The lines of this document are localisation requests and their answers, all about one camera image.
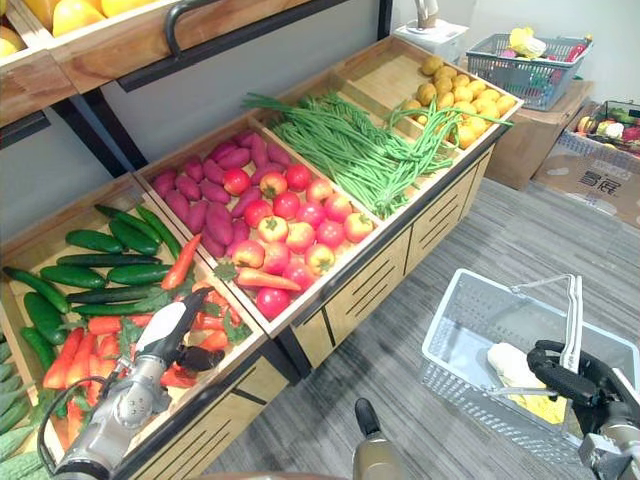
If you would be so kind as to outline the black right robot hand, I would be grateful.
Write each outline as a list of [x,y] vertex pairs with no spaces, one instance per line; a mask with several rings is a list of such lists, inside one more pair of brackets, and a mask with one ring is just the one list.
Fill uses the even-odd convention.
[[623,382],[606,363],[587,352],[580,353],[578,372],[560,364],[565,344],[538,340],[527,354],[527,364],[538,380],[572,401],[583,435],[599,433],[605,425],[639,427],[639,403],[623,391]]

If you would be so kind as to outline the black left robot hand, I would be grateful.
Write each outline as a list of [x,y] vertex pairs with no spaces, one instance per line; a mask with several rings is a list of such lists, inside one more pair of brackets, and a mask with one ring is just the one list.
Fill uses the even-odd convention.
[[212,290],[212,287],[201,288],[153,315],[136,344],[133,373],[147,371],[148,375],[154,374],[159,379],[173,364],[202,372],[221,363],[225,358],[223,350],[209,351],[184,344],[185,335],[190,332],[197,313]]

